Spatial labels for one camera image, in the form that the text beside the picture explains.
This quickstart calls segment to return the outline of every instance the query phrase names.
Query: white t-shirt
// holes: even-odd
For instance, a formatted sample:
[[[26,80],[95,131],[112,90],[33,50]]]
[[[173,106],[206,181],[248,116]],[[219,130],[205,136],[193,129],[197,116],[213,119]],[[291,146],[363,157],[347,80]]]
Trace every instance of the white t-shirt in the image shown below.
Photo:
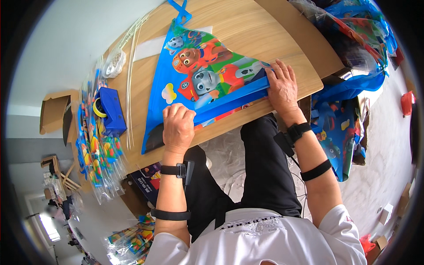
[[[217,229],[212,221],[190,248],[169,233],[157,234],[146,265],[366,264],[358,229],[342,204],[319,228],[266,209],[229,211],[226,220],[234,221]]]

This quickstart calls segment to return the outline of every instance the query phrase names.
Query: red plastic bag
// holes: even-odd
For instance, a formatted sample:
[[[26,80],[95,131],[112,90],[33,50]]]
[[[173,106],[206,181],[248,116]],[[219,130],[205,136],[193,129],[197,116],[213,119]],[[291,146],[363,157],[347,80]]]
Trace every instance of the red plastic bag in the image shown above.
[[[368,255],[368,252],[371,251],[371,249],[375,248],[375,244],[370,242],[371,234],[366,234],[365,236],[361,237],[359,241],[361,242],[362,248],[364,249],[365,256]]]
[[[415,97],[414,94],[412,94],[412,91],[409,91],[408,93],[405,93],[400,98],[400,104],[402,106],[402,112],[403,116],[408,116],[412,114],[412,104],[415,103]]]

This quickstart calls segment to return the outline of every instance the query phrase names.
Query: person's left hand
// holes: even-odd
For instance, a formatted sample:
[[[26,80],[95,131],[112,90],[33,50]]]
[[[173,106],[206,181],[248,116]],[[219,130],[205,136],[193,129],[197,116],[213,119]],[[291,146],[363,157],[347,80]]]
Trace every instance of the person's left hand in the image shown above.
[[[194,137],[193,118],[196,112],[175,103],[167,106],[162,114],[165,151],[184,156]]]

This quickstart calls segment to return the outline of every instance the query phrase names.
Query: yellow tape roll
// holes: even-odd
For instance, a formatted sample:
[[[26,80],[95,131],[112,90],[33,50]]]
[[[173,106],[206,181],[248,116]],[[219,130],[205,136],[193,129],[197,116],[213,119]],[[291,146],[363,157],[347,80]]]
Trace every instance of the yellow tape roll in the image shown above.
[[[100,118],[106,118],[106,117],[107,117],[106,113],[104,113],[104,112],[103,112],[103,110],[99,110],[99,109],[97,108],[97,101],[98,101],[98,100],[100,100],[100,98],[97,98],[97,99],[94,101],[94,104],[93,104],[93,111],[94,111],[94,113],[95,113],[97,116],[99,116]]]

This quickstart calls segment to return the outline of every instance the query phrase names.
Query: wrist strap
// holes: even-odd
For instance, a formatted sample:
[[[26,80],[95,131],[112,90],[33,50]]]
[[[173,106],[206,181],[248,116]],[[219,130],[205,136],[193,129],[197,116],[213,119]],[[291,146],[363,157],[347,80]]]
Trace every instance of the wrist strap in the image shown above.
[[[330,168],[331,168],[331,163],[330,163],[330,160],[327,159],[316,168],[313,168],[307,172],[300,172],[300,176],[302,177],[303,181],[308,181],[308,180],[321,176]]]
[[[301,123],[301,124],[293,124],[289,128],[287,128],[287,134],[290,136],[290,146],[294,148],[294,144],[297,140],[302,138],[303,133],[312,130],[311,125],[309,123]]]
[[[165,175],[176,175],[177,178],[184,178],[186,176],[186,166],[178,163],[176,166],[161,166],[160,173]]]
[[[151,215],[161,220],[184,221],[190,219],[191,212],[166,212],[158,209],[152,209]]]

